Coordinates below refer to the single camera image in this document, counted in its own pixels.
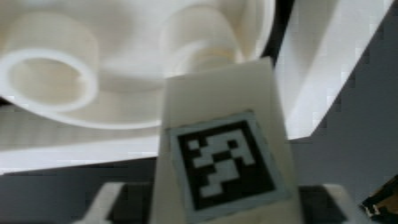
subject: dark background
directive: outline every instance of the dark background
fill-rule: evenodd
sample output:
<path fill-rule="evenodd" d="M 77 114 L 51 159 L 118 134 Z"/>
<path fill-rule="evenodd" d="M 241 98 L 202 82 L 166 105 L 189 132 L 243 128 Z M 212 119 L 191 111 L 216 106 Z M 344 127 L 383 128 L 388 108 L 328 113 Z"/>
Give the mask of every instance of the dark background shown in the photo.
<path fill-rule="evenodd" d="M 267 55 L 280 51 L 290 5 L 280 1 Z M 301 184 L 342 184 L 360 203 L 398 174 L 397 3 L 322 125 L 292 147 Z M 150 159 L 0 177 L 0 223 L 70 223 L 104 182 L 152 181 L 154 171 Z"/>

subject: white panel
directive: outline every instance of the white panel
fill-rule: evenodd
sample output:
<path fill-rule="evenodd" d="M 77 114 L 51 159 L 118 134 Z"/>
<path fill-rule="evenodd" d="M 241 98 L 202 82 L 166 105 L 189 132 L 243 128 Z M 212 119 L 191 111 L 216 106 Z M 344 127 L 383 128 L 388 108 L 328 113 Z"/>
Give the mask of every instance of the white panel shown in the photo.
<path fill-rule="evenodd" d="M 276 66 L 289 138 L 308 137 L 394 0 L 298 0 Z"/>

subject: round hole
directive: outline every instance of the round hole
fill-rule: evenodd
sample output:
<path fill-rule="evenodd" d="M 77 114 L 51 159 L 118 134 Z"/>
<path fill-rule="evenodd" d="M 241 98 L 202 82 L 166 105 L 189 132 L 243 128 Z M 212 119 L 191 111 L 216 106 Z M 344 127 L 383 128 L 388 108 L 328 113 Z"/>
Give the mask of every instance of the round hole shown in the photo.
<path fill-rule="evenodd" d="M 74 104 L 86 91 L 77 69 L 52 59 L 29 59 L 12 69 L 12 85 L 26 98 L 45 106 Z"/>

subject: gray floor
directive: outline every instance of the gray floor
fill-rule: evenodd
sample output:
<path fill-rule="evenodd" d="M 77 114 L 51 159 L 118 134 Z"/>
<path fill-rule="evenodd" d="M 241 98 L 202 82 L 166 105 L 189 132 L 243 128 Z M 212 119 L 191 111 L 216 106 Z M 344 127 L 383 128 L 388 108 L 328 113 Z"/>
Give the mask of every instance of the gray floor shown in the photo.
<path fill-rule="evenodd" d="M 294 142 L 303 184 L 338 183 L 356 202 L 398 174 L 398 4 L 314 137 Z"/>

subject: curved white surface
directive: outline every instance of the curved white surface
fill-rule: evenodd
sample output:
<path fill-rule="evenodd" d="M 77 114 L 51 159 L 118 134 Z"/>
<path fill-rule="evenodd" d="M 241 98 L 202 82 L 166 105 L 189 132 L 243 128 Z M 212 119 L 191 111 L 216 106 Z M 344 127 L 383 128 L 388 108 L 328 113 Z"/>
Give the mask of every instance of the curved white surface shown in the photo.
<path fill-rule="evenodd" d="M 100 43 L 97 99 L 75 111 L 60 113 L 36 111 L 42 116 L 74 125 L 102 129 L 138 129 L 161 125 L 164 92 L 161 30 L 173 13 L 193 4 L 211 4 L 227 13 L 246 49 L 246 58 L 248 60 L 259 58 L 271 34 L 274 0 L 0 1 L 0 33 L 8 33 L 10 24 L 26 13 L 51 11 L 70 16 L 84 24 Z"/>

